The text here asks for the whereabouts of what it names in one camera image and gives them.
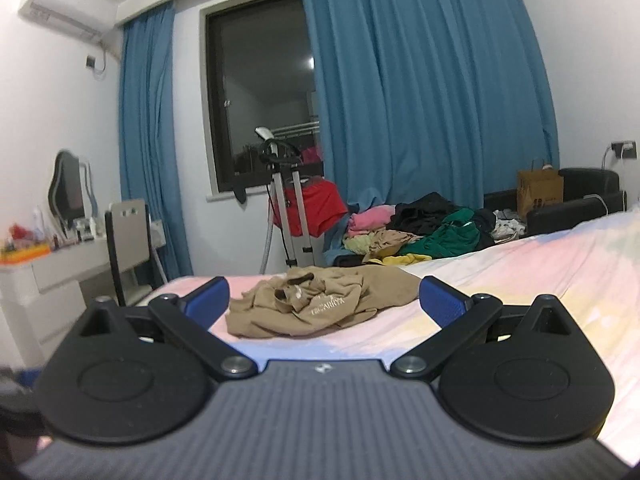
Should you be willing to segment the tan t-shirt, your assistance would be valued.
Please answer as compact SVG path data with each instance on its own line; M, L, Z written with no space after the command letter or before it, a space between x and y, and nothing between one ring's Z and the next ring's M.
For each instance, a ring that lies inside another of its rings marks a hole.
M349 328L418 298L420 278L390 266L293 268L232 299L228 333L240 338L308 338Z

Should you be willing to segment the grey black chair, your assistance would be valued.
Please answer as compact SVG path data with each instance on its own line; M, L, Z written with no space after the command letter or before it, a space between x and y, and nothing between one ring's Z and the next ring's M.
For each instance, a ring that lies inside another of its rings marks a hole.
M134 306L154 290L153 285L138 283L134 270L139 266L152 262L162 283L167 283L152 243L149 207L141 198L111 204L104 226L115 300L121 307Z

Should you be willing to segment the yellow garment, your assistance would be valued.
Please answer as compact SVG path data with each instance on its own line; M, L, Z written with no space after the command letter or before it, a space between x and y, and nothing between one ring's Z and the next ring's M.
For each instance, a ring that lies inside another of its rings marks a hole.
M421 263L425 261L431 261L432 258L428 255L420 254L407 254L407 255L393 255L381 258L371 258L369 263L379 264L380 266L410 266L410 264Z

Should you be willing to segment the green garment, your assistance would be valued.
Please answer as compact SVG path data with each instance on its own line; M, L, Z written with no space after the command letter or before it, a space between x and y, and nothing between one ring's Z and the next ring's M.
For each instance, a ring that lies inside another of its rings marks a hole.
M402 246L397 255L440 259L477 252L494 244L491 233L495 226L496 218L490 210L461 208L448 214L431 235Z

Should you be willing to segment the white patterned garment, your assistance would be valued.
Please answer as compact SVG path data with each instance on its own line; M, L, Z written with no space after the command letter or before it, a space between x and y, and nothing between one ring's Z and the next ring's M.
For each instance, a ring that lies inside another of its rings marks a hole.
M495 210L496 219L494 230L491 236L496 244L518 240L526 233L526 224L511 209Z

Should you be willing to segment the beige patterned garment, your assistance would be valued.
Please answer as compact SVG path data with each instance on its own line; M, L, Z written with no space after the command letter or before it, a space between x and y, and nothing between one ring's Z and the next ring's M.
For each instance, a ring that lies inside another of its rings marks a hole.
M416 240L420 240L420 236L416 234L396 230L377 230L372 234L369 248L363 257L363 261L367 262L373 259L394 256L402 246L413 243Z

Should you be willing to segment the pink garment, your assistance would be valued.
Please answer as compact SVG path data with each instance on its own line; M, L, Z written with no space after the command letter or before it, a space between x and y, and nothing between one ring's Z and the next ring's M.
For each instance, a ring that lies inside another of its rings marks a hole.
M385 228L394 214L394 205L378 205L358 214L352 214L347 223L346 234L354 237Z

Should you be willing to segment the blue curtain left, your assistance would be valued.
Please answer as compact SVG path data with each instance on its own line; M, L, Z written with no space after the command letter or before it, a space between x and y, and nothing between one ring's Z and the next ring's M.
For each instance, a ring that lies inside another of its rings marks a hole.
M192 273L175 144L174 24L171 1L125 24L118 98L120 195L141 198L163 222L168 280Z

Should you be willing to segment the blue curtain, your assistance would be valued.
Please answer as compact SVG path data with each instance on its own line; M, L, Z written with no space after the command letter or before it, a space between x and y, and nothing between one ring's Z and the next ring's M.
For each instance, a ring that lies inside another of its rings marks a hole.
M163 222L168 280L192 273L175 144L174 24L171 1L125 24L118 98L120 195L141 198Z
M326 175L344 201L478 207L559 160L523 0L303 0Z

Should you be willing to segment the white dressing table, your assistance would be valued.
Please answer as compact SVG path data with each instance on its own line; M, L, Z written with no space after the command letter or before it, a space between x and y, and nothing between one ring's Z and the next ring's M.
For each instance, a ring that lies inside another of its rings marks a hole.
M43 366L86 302L80 284L110 268L104 238L1 267L1 365Z

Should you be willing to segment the wavy vanity mirror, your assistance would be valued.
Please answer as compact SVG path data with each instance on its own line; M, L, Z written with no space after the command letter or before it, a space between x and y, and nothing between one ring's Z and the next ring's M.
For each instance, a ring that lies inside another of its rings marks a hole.
M65 237L72 235L76 221L98 216L99 207L88 159L69 150L58 151L47 201L53 225Z

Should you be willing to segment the blue curtain right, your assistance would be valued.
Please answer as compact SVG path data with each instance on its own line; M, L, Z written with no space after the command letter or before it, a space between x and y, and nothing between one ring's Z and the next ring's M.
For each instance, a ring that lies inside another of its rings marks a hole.
M478 207L559 160L523 0L303 0L326 175L344 201Z

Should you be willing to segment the dark window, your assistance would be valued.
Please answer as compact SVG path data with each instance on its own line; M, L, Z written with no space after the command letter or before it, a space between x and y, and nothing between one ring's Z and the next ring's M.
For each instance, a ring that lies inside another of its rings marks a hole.
M256 0L204 16L204 66L218 192L269 182L258 127L322 174L314 57L302 0Z

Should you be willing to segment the white air conditioner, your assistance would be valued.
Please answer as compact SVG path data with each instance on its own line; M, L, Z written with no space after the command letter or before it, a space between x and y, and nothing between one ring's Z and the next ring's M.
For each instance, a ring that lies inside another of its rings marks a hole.
M57 32L98 44L116 25L111 0L23 0L18 14Z

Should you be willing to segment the wall socket with charger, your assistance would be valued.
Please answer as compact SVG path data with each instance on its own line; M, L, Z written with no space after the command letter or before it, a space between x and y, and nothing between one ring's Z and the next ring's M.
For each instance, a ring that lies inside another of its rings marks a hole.
M618 141L611 143L611 150L616 159L637 159L637 142L636 141Z

